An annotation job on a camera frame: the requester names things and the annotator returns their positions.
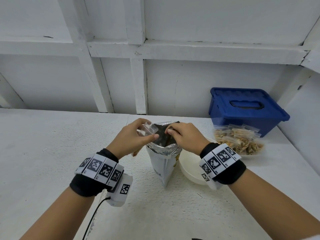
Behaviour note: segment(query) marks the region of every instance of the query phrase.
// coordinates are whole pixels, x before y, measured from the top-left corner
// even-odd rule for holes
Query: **plastic bowl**
[[[214,139],[207,138],[210,142],[216,142]],[[201,158],[194,153],[182,150],[179,156],[179,165],[182,173],[192,182],[196,184],[206,185],[206,181],[201,176],[203,174],[202,168],[199,166]]]

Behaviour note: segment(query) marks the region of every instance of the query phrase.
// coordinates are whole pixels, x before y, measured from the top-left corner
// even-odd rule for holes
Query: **blue plastic lid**
[[[290,115],[262,89],[211,88],[210,92],[223,117],[290,119]]]

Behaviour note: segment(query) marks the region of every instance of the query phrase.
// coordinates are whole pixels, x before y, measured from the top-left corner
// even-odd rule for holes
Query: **blue container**
[[[209,115],[214,125],[250,125],[265,136],[281,121],[290,119],[262,89],[211,88]]]

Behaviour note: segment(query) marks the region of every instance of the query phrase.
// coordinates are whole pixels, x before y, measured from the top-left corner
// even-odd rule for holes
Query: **wristband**
[[[246,170],[240,156],[227,144],[209,143],[200,153],[200,167],[205,171],[204,179],[221,184],[233,184]]]
[[[118,158],[105,148],[93,157],[87,157],[75,171],[70,188],[83,197],[96,196],[104,189],[112,191],[124,170],[118,162]]]

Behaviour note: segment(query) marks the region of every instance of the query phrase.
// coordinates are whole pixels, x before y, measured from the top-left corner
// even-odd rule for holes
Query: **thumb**
[[[168,129],[168,134],[173,136],[173,138],[176,140],[176,142],[179,144],[181,141],[182,135],[180,135],[176,130],[174,129]]]
[[[141,141],[142,141],[143,145],[147,145],[150,142],[153,142],[156,139],[158,139],[159,135],[158,134],[152,134],[152,135],[144,136],[144,137],[140,137],[140,138],[141,138]]]

